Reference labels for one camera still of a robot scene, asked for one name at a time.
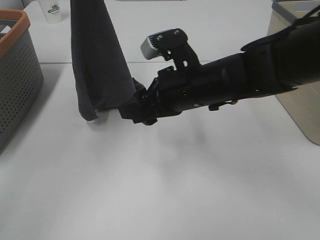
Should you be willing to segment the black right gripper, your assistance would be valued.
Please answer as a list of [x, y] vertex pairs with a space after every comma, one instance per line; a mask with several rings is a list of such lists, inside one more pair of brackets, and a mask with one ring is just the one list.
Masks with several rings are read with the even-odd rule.
[[200, 66], [186, 67], [183, 71], [173, 66], [158, 71], [149, 87], [132, 78], [135, 93], [118, 110], [123, 119], [146, 126], [158, 118], [180, 115], [183, 111], [200, 107], [197, 94], [200, 86]]

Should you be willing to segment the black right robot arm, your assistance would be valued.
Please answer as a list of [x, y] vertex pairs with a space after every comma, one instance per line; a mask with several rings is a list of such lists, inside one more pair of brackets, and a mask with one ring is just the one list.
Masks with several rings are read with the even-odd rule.
[[320, 79], [320, 19], [300, 18], [272, 35], [255, 40], [240, 53], [201, 64], [179, 28], [148, 36], [141, 45], [148, 60], [163, 57], [174, 65], [158, 71], [148, 88], [120, 108], [123, 119], [150, 126], [158, 118], [208, 107], [217, 111], [239, 100], [295, 90]]

